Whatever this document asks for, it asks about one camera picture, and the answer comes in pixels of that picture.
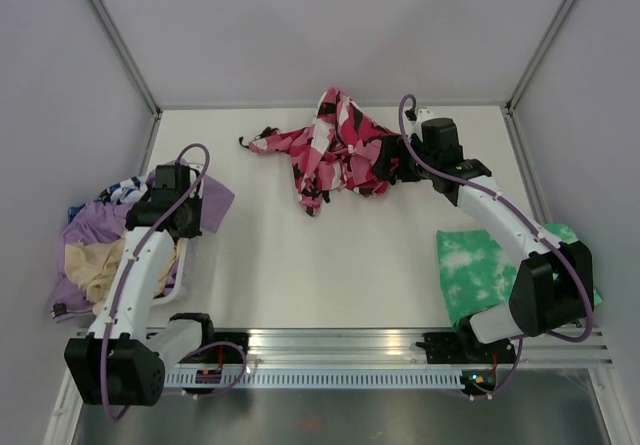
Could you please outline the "pink camouflage trousers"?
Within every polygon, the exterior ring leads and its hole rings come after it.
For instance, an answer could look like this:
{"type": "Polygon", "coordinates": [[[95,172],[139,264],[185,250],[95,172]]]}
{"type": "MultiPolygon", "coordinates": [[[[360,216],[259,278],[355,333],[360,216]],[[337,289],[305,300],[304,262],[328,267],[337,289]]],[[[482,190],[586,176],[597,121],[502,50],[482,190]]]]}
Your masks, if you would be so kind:
{"type": "Polygon", "coordinates": [[[394,184],[378,180],[372,165],[380,150],[379,140],[401,135],[380,124],[337,87],[326,90],[321,100],[335,103],[335,112],[315,111],[306,127],[281,131],[267,127],[240,145],[255,154],[282,153],[291,161],[299,206],[317,216],[333,191],[348,190],[364,198],[385,194],[394,184]]]}

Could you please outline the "purple trousers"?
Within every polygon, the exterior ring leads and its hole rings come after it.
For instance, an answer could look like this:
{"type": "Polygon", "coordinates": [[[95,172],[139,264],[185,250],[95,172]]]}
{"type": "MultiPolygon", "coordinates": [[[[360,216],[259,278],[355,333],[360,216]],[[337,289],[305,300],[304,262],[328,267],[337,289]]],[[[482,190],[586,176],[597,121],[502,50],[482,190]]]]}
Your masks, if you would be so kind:
{"type": "MultiPolygon", "coordinates": [[[[154,176],[145,178],[149,187],[154,176]]],[[[107,211],[92,213],[89,207],[76,216],[71,224],[62,231],[57,245],[58,282],[50,298],[51,315],[54,321],[62,322],[76,316],[92,312],[92,305],[87,302],[82,292],[72,284],[64,274],[64,247],[66,244],[111,243],[124,239],[124,230],[115,224],[113,215],[107,211]]]]}

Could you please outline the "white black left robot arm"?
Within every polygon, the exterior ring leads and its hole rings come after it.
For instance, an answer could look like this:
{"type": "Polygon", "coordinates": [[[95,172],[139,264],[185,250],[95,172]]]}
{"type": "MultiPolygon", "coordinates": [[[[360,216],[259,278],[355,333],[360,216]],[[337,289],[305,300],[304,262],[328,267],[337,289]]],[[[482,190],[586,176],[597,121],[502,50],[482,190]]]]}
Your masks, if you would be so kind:
{"type": "Polygon", "coordinates": [[[165,376],[190,356],[210,360],[218,339],[206,313],[177,313],[148,336],[161,278],[182,239],[201,236],[201,172],[182,163],[159,165],[147,196],[129,210],[124,251],[106,302],[82,338],[68,341],[64,359],[84,403],[153,406],[165,376]]]}

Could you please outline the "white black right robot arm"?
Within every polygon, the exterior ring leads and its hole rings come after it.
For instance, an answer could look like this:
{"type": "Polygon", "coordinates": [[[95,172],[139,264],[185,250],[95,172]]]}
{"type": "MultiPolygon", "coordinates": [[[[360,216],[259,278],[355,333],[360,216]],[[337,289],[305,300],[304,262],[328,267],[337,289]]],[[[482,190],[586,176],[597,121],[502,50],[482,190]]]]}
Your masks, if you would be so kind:
{"type": "Polygon", "coordinates": [[[484,227],[516,268],[507,301],[461,318],[457,352],[480,360],[492,344],[543,334],[581,343],[593,330],[592,255],[581,241],[547,231],[505,197],[491,170],[467,158],[450,118],[430,118],[414,133],[381,136],[375,172],[390,181],[428,180],[484,227]]]}

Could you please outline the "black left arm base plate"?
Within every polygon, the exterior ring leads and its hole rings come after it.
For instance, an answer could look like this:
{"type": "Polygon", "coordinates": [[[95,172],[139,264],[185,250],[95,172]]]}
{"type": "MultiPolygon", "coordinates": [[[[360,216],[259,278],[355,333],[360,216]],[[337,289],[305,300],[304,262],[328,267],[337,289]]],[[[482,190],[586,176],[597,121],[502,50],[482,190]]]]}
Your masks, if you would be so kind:
{"type": "Polygon", "coordinates": [[[222,331],[214,335],[211,343],[202,345],[187,354],[180,363],[204,363],[218,367],[242,364],[243,359],[247,358],[248,349],[248,332],[222,331]]]}

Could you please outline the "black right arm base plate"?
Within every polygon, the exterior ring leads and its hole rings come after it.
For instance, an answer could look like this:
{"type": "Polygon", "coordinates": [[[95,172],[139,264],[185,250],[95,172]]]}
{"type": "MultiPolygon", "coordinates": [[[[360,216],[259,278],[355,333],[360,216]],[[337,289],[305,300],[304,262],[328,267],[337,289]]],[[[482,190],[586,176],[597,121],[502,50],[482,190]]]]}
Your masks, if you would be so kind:
{"type": "Polygon", "coordinates": [[[452,331],[426,332],[415,342],[428,364],[498,365],[513,364],[515,347],[507,339],[494,344],[465,343],[452,331]]]}

